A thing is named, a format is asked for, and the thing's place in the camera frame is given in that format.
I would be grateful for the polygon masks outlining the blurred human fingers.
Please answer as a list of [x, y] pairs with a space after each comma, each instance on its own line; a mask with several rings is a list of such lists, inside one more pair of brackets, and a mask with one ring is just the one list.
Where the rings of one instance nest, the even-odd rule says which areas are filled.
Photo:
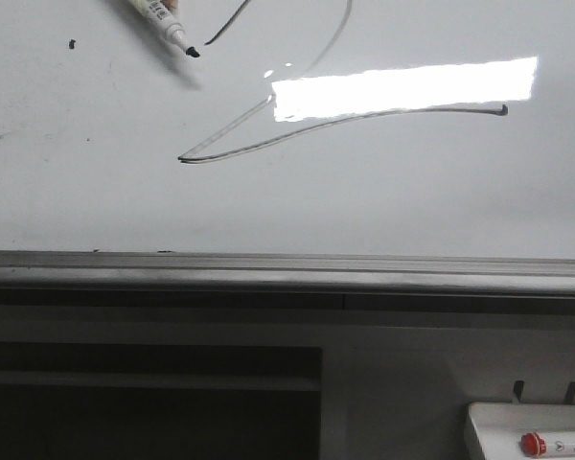
[[178, 13], [178, 0], [164, 0], [163, 3], [171, 13]]

